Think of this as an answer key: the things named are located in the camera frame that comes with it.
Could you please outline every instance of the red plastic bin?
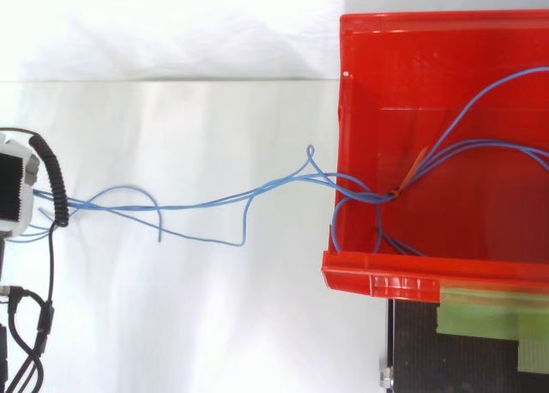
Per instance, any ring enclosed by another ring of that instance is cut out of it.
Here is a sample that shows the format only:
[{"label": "red plastic bin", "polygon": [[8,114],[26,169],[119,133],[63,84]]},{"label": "red plastic bin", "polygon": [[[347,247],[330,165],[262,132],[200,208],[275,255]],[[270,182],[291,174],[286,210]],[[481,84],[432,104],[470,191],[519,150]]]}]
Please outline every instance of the red plastic bin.
[{"label": "red plastic bin", "polygon": [[[338,171],[385,193],[483,88],[549,66],[549,11],[344,15]],[[473,106],[441,146],[500,138],[549,150],[549,73],[518,78]],[[338,184],[355,189],[346,180]],[[336,195],[336,202],[342,199]],[[348,202],[323,274],[333,289],[438,302],[441,286],[549,293],[549,173],[525,154],[470,150],[382,206]]]}]

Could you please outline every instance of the orange zip tie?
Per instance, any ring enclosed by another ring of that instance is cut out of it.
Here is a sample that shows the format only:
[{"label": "orange zip tie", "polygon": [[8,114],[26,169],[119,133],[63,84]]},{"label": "orange zip tie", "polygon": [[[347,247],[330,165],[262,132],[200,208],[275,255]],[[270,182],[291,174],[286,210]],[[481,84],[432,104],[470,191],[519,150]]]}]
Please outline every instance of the orange zip tie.
[{"label": "orange zip tie", "polygon": [[402,183],[401,183],[400,187],[396,190],[391,190],[390,191],[390,193],[392,193],[393,196],[395,196],[395,198],[397,198],[401,194],[401,192],[406,188],[407,184],[412,179],[415,172],[418,171],[419,164],[421,164],[421,161],[425,157],[425,153],[427,153],[427,149],[428,149],[428,147],[425,147],[423,150],[421,150],[419,152],[418,158],[415,159],[415,162],[413,163],[412,167],[410,168],[410,171],[408,172],[408,174],[406,175],[404,180],[402,180]]}]

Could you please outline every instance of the white backdrop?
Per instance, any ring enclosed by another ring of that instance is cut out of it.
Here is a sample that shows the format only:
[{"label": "white backdrop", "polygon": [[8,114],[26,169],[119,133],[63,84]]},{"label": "white backdrop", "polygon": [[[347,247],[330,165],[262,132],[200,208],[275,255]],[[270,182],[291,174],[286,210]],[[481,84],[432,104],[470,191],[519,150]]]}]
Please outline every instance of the white backdrop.
[{"label": "white backdrop", "polygon": [[548,0],[0,0],[0,81],[337,78],[349,12]]},{"label": "white backdrop", "polygon": [[[0,117],[44,135],[73,197],[136,184],[160,204],[199,203],[293,172],[309,143],[333,171],[337,90],[335,81],[3,84]],[[102,203],[148,200],[113,193]],[[166,227],[238,241],[242,208],[166,212]],[[329,290],[320,271],[333,208],[333,191],[313,184],[258,197],[244,248],[158,244],[132,221],[76,215],[55,236],[43,391],[380,391],[385,302]],[[47,272],[45,241],[7,246],[3,282],[44,294]],[[36,313],[21,304],[27,340]],[[12,376],[22,360],[11,343]]]}]

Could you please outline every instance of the blue cable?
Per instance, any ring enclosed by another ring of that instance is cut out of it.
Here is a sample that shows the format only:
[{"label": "blue cable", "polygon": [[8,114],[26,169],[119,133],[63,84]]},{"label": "blue cable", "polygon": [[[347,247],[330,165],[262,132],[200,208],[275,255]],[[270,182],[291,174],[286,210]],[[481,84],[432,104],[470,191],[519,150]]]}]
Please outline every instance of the blue cable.
[{"label": "blue cable", "polygon": [[[435,142],[433,148],[428,152],[428,154],[425,156],[425,158],[421,161],[421,163],[418,166],[418,169],[415,173],[415,175],[410,180],[410,183],[408,183],[407,186],[404,187],[406,189],[411,183],[417,181],[418,179],[425,176],[428,172],[433,170],[434,168],[440,166],[443,164],[446,160],[453,157],[456,154],[460,154],[464,151],[467,151],[472,148],[487,148],[487,147],[498,147],[498,148],[511,148],[518,151],[523,152],[524,154],[528,155],[533,160],[536,160],[543,168],[549,172],[549,165],[542,159],[542,157],[549,158],[549,152],[546,152],[545,150],[539,149],[539,148],[533,148],[525,145],[521,145],[514,142],[506,142],[503,140],[496,140],[496,139],[469,139],[464,140],[461,142],[456,142],[446,148],[443,148],[442,150],[438,151],[443,141],[446,139],[446,137],[449,135],[449,133],[457,126],[457,124],[462,120],[463,116],[469,111],[469,109],[476,103],[482,96],[493,90],[494,88],[511,81],[515,78],[525,76],[528,74],[538,73],[538,72],[549,72],[549,67],[538,67],[533,69],[528,69],[524,71],[520,71],[518,73],[515,73],[513,75],[507,76],[501,80],[498,80],[497,82],[494,82],[493,84],[489,85],[488,87],[484,88],[482,91],[480,91],[478,94],[476,94],[463,108],[463,110],[459,113],[457,118],[452,122],[452,124],[446,129],[446,131],[442,134],[442,136]],[[338,173],[338,172],[323,172],[320,167],[317,165],[317,163],[313,160],[313,154],[314,154],[314,148],[312,146],[309,146],[307,148],[307,161],[295,172],[292,172],[288,176],[285,176],[284,178],[278,178],[272,181],[267,182],[266,184],[263,184],[260,187],[257,187],[253,190],[248,190],[243,193],[238,193],[232,196],[223,197],[221,199],[213,200],[210,202],[205,203],[198,203],[193,205],[171,205],[171,206],[159,206],[159,204],[156,202],[156,200],[146,191],[133,187],[133,186],[116,186],[112,187],[110,189],[106,189],[95,195],[94,197],[90,198],[87,201],[77,200],[70,198],[69,199],[69,206],[74,208],[75,211],[73,211],[70,215],[74,215],[79,210],[96,210],[96,211],[108,211],[110,213],[113,213],[115,215],[120,215],[124,218],[137,221],[139,223],[142,223],[145,226],[156,228],[159,231],[159,241],[161,241],[161,234],[162,233],[168,233],[171,235],[175,235],[184,239],[193,239],[193,240],[199,240],[199,241],[205,241],[205,242],[213,242],[213,243],[219,243],[223,245],[231,245],[231,246],[242,246],[246,242],[246,236],[247,236],[247,216],[248,212],[251,206],[252,201],[255,197],[260,196],[261,194],[264,194],[268,191],[277,189],[281,187],[284,184],[292,183],[295,181],[301,181],[301,182],[307,182],[307,183],[313,183],[313,184],[319,184],[322,186],[326,186],[329,188],[332,188],[334,190],[339,191],[344,197],[337,203],[334,209],[334,214],[332,217],[332,229],[331,229],[331,236],[332,236],[332,242],[334,243],[335,249],[337,251],[341,250],[341,246],[339,244],[339,241],[337,239],[337,219],[338,214],[341,210],[341,208],[345,205],[345,203],[349,202],[350,200],[358,201],[361,203],[368,203],[374,206],[376,210],[376,217],[377,217],[377,241],[375,244],[375,247],[373,249],[373,252],[376,253],[379,251],[383,239],[387,241],[395,250],[399,251],[402,254],[406,254],[406,252],[412,253],[417,256],[424,256],[423,253],[420,251],[415,250],[413,247],[406,245],[402,243],[401,241],[391,238],[385,231],[383,230],[383,223],[382,223],[382,215],[381,215],[381,208],[380,205],[383,203],[388,203],[392,200],[395,200],[395,195],[393,193],[386,193],[386,194],[378,194],[372,192],[368,186],[362,182],[361,180],[358,180],[357,178],[350,176],[348,174]],[[312,174],[301,174],[302,171],[308,166],[311,165],[315,173]],[[352,181],[356,185],[358,185],[362,191],[352,191],[349,189],[346,189],[344,187],[341,187],[337,183],[335,183],[331,178],[344,178],[347,180]],[[103,196],[107,192],[113,191],[113,190],[120,190],[120,189],[131,189],[131,190],[137,190],[141,192],[142,194],[146,195],[154,205],[152,206],[112,206],[112,207],[106,207],[106,206],[100,206],[98,204],[93,203],[94,200],[97,198]],[[34,195],[39,198],[44,198],[46,200],[52,200],[51,193],[41,191],[41,190],[35,190]],[[186,210],[186,209],[205,209],[205,208],[212,208],[212,207],[218,207],[218,206],[224,206],[228,204],[233,203],[239,203],[239,202],[245,202],[244,211],[243,211],[243,219],[242,219],[242,239],[239,242],[228,242],[225,240],[219,240],[219,239],[206,239],[206,238],[200,238],[196,236],[190,236],[185,235],[182,233],[173,232],[171,230],[167,230],[162,226],[162,210]],[[141,219],[138,219],[136,217],[127,215],[123,212],[142,212],[142,211],[156,211],[159,215],[159,225],[155,225],[153,223],[149,223],[147,221],[143,221]],[[48,214],[43,212],[43,214],[46,217],[49,217]],[[32,225],[33,228],[42,230],[43,233],[29,233],[24,234],[22,237],[32,237],[33,239],[29,240],[11,240],[16,243],[32,243],[34,241],[38,241],[41,239],[44,239],[47,237],[47,228],[45,227],[38,227]]]}]

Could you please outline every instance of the metal screw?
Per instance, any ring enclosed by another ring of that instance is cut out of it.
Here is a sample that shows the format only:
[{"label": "metal screw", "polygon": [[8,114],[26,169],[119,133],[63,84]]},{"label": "metal screw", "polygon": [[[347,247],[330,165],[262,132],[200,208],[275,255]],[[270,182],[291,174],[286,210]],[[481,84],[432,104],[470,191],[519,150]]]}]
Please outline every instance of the metal screw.
[{"label": "metal screw", "polygon": [[393,388],[393,368],[385,367],[379,376],[379,385],[385,389]]}]

